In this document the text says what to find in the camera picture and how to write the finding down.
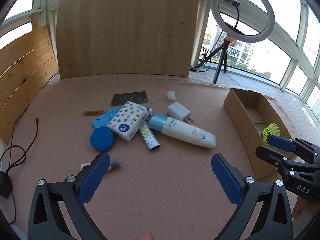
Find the wooden board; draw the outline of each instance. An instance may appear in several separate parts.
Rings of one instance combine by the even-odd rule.
[[[60,77],[188,76],[199,0],[60,0]]]
[[[0,110],[13,92],[52,57],[52,46],[48,41],[19,59],[0,76]]]
[[[47,26],[35,28],[0,49],[0,75],[30,51],[50,41]]]
[[[0,138],[8,143],[14,122],[36,97],[46,82],[58,72],[55,58],[51,58],[31,74],[12,94],[0,110]]]

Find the blue box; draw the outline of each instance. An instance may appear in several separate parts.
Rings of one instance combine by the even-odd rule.
[[[103,115],[99,116],[97,119],[91,122],[93,128],[97,129],[99,127],[106,127],[108,123],[115,117],[120,109],[118,107],[113,107],[109,111],[105,112]]]

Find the white ring light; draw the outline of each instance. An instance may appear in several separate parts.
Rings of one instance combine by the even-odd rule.
[[[268,12],[268,22],[264,30],[256,35],[241,35],[232,29],[230,29],[223,19],[221,18],[221,15],[219,13],[219,1],[220,0],[211,0],[211,11],[213,14],[213,17],[217,21],[218,25],[224,30],[228,35],[232,36],[233,38],[244,41],[244,42],[258,42],[263,41],[266,38],[270,36],[270,34],[273,31],[273,28],[275,26],[276,20],[275,20],[275,14],[273,12],[273,9],[268,2],[268,0],[261,0],[263,5],[266,7]]]

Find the cardboard box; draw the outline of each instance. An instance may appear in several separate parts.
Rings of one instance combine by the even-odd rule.
[[[256,148],[260,145],[267,145],[262,140],[259,131],[262,131],[271,123],[275,123],[279,127],[281,137],[290,139],[291,136],[268,100],[254,91],[230,89],[223,106],[239,133],[251,162],[255,178],[262,179],[275,171],[274,166],[256,156]],[[296,158],[294,153],[276,150],[287,155],[291,160]]]

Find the tripod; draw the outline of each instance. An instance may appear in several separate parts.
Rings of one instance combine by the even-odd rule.
[[[216,71],[214,78],[213,78],[214,84],[217,83],[217,79],[218,79],[223,61],[224,61],[224,72],[225,73],[227,72],[227,52],[228,52],[229,44],[230,44],[230,41],[225,40],[220,47],[216,48],[213,52],[211,52],[209,54],[208,57],[206,57],[201,63],[199,63],[196,66],[196,69],[200,68],[202,65],[206,64],[216,53],[218,53],[220,50],[222,50],[222,54],[220,55],[220,60],[218,63],[218,68],[217,68],[217,71]]]

